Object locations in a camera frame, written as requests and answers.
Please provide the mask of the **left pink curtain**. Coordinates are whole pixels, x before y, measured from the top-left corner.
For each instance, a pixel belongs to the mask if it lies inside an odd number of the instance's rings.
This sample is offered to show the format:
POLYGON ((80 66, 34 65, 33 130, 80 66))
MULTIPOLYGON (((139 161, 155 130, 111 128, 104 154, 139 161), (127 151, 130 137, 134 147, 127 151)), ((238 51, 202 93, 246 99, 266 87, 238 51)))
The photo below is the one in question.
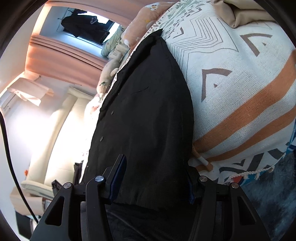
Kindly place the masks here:
POLYGON ((25 69, 42 76, 95 88, 107 61, 59 40, 32 34, 25 69))

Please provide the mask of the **crumpled floral blanket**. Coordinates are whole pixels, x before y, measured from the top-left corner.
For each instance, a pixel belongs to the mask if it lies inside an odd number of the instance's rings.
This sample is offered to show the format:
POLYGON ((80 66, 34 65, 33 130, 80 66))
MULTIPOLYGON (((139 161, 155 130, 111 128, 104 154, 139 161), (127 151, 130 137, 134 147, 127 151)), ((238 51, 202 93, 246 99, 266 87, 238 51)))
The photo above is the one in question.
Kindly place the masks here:
POLYGON ((108 59, 114 59, 119 55, 123 57, 129 51, 128 46, 124 44, 121 35, 124 33, 126 28, 121 25, 117 28, 115 33, 111 36, 110 39, 103 43, 103 47, 101 50, 101 55, 107 57, 108 59))

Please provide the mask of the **right pink curtain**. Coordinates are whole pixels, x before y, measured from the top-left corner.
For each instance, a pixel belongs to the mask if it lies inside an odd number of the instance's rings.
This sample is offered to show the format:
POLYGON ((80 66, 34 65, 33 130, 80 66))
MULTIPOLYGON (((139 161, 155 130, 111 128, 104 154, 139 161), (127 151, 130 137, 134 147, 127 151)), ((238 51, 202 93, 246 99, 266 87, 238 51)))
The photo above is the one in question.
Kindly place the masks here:
POLYGON ((91 1, 61 0, 47 1, 51 6, 64 6, 98 14, 127 27, 144 6, 140 1, 91 1))

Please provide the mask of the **pink curtain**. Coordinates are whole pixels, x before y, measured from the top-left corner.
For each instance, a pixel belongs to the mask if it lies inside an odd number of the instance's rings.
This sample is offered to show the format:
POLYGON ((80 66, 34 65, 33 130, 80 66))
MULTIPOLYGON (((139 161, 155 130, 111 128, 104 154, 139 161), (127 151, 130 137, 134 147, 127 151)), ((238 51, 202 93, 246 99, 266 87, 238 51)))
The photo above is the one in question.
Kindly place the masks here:
POLYGON ((61 0, 47 1, 51 6, 64 6, 98 14, 127 27, 144 6, 140 1, 91 1, 61 0))
POLYGON ((95 88, 107 61, 59 40, 32 34, 25 69, 42 76, 95 88))

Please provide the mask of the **beige plush toy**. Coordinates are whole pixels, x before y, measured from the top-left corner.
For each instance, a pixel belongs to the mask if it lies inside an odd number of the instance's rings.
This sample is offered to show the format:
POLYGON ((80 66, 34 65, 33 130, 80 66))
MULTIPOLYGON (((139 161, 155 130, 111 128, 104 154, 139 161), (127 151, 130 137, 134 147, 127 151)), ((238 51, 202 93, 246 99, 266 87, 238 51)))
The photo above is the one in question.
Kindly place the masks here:
POLYGON ((121 62, 121 57, 113 58, 104 66, 102 73, 100 74, 99 83, 97 85, 97 95, 102 98, 106 92, 108 87, 111 85, 115 74, 119 70, 121 62))

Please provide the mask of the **folded beige sheet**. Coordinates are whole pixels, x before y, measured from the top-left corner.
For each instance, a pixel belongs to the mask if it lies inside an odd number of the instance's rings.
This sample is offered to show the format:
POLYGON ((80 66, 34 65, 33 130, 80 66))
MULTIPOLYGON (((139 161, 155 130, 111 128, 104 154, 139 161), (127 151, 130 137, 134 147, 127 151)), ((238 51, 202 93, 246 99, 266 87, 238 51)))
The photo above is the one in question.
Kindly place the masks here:
POLYGON ((232 28, 257 21, 274 22, 275 19, 252 0, 212 0, 216 14, 232 28))

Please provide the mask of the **peach patterned pillow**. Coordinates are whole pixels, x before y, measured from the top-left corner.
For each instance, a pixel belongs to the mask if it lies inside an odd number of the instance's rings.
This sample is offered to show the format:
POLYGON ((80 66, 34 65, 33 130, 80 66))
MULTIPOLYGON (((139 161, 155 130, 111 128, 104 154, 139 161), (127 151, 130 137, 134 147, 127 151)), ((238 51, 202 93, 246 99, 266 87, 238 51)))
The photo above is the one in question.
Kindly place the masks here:
POLYGON ((161 1, 141 8, 121 35, 124 44, 129 48, 134 47, 159 17, 174 4, 174 2, 161 1))

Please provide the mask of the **hanging black jacket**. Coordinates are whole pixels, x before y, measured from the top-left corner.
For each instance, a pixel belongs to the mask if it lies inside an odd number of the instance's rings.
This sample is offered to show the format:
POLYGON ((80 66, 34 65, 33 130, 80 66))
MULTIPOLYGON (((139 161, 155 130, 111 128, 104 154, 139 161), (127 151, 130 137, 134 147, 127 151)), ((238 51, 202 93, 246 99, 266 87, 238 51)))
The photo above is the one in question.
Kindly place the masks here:
POLYGON ((70 16, 61 21, 66 32, 74 37, 81 37, 85 40, 102 44, 109 35, 109 26, 98 21, 97 16, 85 15, 86 11, 74 9, 70 16))

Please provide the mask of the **black button shirt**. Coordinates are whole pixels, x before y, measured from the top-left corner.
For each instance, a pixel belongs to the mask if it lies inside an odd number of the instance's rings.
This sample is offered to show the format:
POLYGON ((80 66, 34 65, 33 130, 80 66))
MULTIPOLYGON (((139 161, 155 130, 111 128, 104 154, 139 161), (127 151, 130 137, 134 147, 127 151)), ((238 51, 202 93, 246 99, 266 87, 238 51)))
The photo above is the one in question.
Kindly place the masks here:
POLYGON ((193 104, 160 30, 117 74, 100 109, 83 183, 123 154, 126 172, 107 209, 115 240, 187 240, 198 172, 189 166, 193 104))

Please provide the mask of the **hanging white shirt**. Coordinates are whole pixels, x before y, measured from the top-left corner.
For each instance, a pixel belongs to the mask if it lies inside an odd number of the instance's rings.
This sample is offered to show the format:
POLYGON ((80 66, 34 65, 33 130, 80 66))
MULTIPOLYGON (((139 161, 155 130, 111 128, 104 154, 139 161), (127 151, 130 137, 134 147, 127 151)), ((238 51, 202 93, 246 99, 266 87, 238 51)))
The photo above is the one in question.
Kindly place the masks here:
POLYGON ((54 96, 51 88, 27 78, 19 78, 7 90, 17 95, 20 99, 29 101, 36 106, 40 106, 44 96, 54 96))

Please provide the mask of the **white air conditioner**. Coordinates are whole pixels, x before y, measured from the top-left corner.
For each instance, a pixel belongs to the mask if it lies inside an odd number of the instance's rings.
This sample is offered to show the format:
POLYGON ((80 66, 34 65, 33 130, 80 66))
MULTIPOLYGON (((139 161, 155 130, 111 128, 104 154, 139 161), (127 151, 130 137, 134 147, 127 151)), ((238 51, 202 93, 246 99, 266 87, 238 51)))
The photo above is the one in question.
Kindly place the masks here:
POLYGON ((9 91, 6 91, 1 96, 0 104, 1 104, 1 112, 3 113, 3 115, 7 114, 11 110, 11 108, 15 105, 17 99, 18 99, 18 96, 9 91))

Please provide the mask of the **cream upholstered headboard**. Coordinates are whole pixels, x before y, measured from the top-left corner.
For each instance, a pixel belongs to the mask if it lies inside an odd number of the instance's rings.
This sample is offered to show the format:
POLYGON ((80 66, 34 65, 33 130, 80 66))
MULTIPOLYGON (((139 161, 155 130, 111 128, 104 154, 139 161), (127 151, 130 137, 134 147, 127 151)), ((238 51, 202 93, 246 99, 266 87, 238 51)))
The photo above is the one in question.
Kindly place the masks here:
POLYGON ((30 194, 53 199, 52 182, 72 182, 74 165, 83 160, 84 113, 93 96, 74 87, 49 118, 45 139, 39 145, 21 186, 30 194))

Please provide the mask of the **patterned bedspread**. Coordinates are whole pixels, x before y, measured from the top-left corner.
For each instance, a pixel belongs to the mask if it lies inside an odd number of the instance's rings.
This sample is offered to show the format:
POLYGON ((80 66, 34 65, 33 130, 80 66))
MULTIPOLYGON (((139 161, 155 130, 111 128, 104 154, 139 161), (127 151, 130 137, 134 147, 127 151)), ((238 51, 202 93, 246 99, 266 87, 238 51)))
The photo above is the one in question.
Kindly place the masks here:
POLYGON ((191 95, 188 164, 220 184, 273 168, 295 125, 295 47, 282 28, 270 21, 232 28, 211 1, 181 1, 136 48, 158 30, 191 95))

